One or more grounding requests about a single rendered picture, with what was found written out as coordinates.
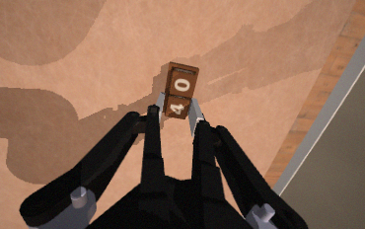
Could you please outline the brown wooden tray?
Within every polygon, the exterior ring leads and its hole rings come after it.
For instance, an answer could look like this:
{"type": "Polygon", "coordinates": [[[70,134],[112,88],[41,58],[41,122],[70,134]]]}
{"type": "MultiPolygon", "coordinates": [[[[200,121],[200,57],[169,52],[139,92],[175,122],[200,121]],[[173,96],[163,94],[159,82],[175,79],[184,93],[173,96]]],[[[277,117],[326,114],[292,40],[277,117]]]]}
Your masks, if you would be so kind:
{"type": "MultiPolygon", "coordinates": [[[[170,64],[169,64],[169,70],[168,70],[168,76],[167,76],[166,89],[165,89],[166,95],[165,95],[163,113],[165,112],[165,109],[166,109],[166,103],[167,103],[167,98],[168,98],[168,93],[169,93],[169,88],[170,88],[170,83],[171,83],[171,77],[172,77],[172,71],[173,71],[173,68],[174,67],[175,68],[179,68],[179,69],[193,71],[194,74],[196,75],[196,79],[195,79],[195,83],[194,83],[194,87],[193,87],[193,91],[192,91],[191,98],[193,96],[193,92],[194,92],[194,88],[195,88],[195,84],[196,84],[196,80],[197,80],[197,76],[198,76],[198,72],[199,72],[199,68],[197,68],[197,67],[193,67],[193,66],[188,66],[188,65],[184,65],[184,64],[170,62],[170,64]]],[[[189,98],[190,101],[191,101],[191,98],[189,98]]]]}

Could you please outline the brown number cube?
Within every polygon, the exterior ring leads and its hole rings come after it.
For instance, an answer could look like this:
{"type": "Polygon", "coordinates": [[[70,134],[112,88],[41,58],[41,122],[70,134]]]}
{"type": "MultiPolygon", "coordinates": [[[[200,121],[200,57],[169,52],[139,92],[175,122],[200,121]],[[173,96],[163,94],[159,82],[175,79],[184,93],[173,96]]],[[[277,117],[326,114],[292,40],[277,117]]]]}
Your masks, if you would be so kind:
{"type": "Polygon", "coordinates": [[[165,116],[185,119],[189,102],[190,102],[189,98],[170,95],[168,93],[165,116]]]}
{"type": "Polygon", "coordinates": [[[173,68],[169,94],[191,98],[196,75],[193,71],[173,68]]]}

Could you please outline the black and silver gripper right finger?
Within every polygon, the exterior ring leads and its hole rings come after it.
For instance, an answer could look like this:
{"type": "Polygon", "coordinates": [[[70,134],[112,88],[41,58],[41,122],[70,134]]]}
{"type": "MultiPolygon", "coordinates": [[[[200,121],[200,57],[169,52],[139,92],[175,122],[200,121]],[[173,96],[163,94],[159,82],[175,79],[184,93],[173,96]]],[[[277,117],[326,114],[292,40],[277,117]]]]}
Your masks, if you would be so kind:
{"type": "Polygon", "coordinates": [[[229,130],[223,125],[210,126],[197,99],[191,98],[187,114],[194,137],[191,178],[199,179],[199,229],[234,229],[220,169],[241,213],[254,229],[309,229],[271,189],[229,130]]]}

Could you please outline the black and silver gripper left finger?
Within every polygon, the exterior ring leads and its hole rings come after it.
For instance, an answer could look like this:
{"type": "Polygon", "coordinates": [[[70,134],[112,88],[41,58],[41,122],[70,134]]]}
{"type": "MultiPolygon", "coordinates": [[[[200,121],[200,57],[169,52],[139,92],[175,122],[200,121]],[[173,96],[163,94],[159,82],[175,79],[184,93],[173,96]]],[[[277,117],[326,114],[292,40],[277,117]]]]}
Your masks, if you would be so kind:
{"type": "Polygon", "coordinates": [[[19,211],[29,229],[85,229],[138,133],[146,139],[136,229],[169,229],[160,135],[165,95],[160,92],[147,115],[127,113],[73,169],[28,196],[19,211]]]}

